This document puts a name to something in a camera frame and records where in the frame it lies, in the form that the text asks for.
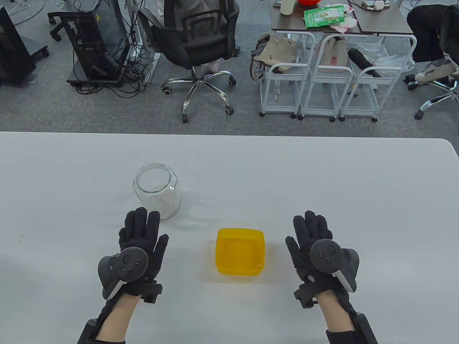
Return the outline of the person's right hand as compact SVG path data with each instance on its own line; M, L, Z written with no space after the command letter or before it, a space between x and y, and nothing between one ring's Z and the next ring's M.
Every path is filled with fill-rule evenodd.
M293 226L296 234L285 238L285 244L300 280L312 285L315 296L328 290L343 290L336 277L320 272L311 261L311 247L320 239L333 239L324 216L313 211L305 211L303 216L294 216Z

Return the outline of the person's left hand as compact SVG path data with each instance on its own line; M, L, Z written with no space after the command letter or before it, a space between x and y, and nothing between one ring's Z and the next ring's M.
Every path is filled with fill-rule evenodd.
M149 257L146 272L137 280L128 282L121 287L121 292L131 296L139 296L145 303L153 304L162 293L162 286L156 277L162 267L169 236L159 236L160 213L147 212L140 207L127 213L124 227L119 231L120 250L130 247L143 249Z

